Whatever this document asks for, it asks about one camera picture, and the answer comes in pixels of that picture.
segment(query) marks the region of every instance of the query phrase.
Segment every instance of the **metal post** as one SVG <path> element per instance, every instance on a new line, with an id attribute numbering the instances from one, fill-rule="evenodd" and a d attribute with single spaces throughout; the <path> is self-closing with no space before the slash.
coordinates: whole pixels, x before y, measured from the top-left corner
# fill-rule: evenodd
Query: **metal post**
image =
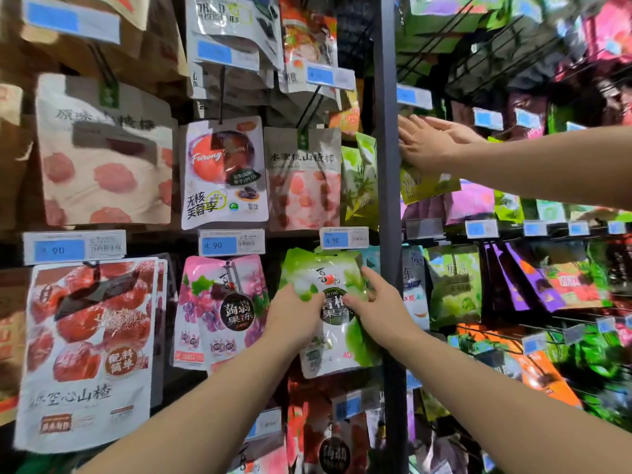
<path id="1" fill-rule="evenodd" d="M 373 6 L 378 8 L 373 40 L 381 272 L 383 278 L 402 293 L 394 0 L 373 0 Z M 384 352 L 383 377 L 389 474 L 407 474 L 406 370 L 387 352 Z"/>

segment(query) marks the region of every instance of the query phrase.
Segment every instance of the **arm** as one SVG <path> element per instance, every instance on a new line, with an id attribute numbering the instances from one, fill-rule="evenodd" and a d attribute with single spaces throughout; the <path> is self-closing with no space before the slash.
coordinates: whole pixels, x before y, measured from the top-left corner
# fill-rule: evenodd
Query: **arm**
<path id="1" fill-rule="evenodd" d="M 525 198 L 632 210 L 632 127 L 606 126 L 509 143 L 458 144 L 436 123 L 399 117 L 402 156 Z"/>
<path id="2" fill-rule="evenodd" d="M 632 435 L 549 398 L 420 330 L 399 292 L 364 269 L 375 301 L 346 296 L 362 326 L 423 382 L 508 474 L 625 472 Z"/>
<path id="3" fill-rule="evenodd" d="M 291 360 L 320 322 L 322 294 L 303 302 L 289 284 L 275 296 L 264 335 L 80 474 L 225 474 Z"/>

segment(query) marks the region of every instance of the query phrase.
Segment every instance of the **black circle label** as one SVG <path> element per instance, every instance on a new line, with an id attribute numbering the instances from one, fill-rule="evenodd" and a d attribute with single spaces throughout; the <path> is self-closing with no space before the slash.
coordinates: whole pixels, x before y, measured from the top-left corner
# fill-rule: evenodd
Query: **black circle label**
<path id="1" fill-rule="evenodd" d="M 342 439 L 325 439 L 318 451 L 320 467 L 325 474 L 345 474 L 352 463 L 352 452 Z"/>
<path id="2" fill-rule="evenodd" d="M 243 294 L 232 293 L 222 302 L 219 315 L 228 329 L 243 331 L 248 329 L 255 319 L 255 306 Z"/>
<path id="3" fill-rule="evenodd" d="M 330 287 L 323 292 L 325 293 L 325 304 L 320 310 L 320 318 L 327 324 L 334 326 L 350 322 L 355 313 L 343 303 L 343 296 L 346 291 L 339 287 Z"/>

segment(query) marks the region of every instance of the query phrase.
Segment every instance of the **left hand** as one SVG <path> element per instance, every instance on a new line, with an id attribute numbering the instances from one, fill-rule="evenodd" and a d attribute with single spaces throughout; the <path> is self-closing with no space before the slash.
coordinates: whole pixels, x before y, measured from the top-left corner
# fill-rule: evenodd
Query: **left hand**
<path id="1" fill-rule="evenodd" d="M 320 310 L 325 294 L 317 293 L 305 302 L 291 283 L 280 289 L 270 303 L 264 335 L 277 342 L 288 342 L 296 352 L 303 349 L 320 326 Z"/>

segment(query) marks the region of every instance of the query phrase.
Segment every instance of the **forearm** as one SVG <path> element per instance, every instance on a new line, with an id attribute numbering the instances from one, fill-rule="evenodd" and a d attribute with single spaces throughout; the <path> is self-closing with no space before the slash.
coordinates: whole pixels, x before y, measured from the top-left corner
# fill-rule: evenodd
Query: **forearm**
<path id="1" fill-rule="evenodd" d="M 622 429 L 532 390 L 421 330 L 393 342 L 390 352 L 508 474 L 629 470 L 620 452 L 632 446 L 632 435 Z"/>
<path id="2" fill-rule="evenodd" d="M 455 145 L 430 168 L 525 198 L 632 210 L 632 127 L 607 126 L 534 140 Z"/>
<path id="3" fill-rule="evenodd" d="M 80 474 L 225 474 L 295 354 L 264 335 Z"/>

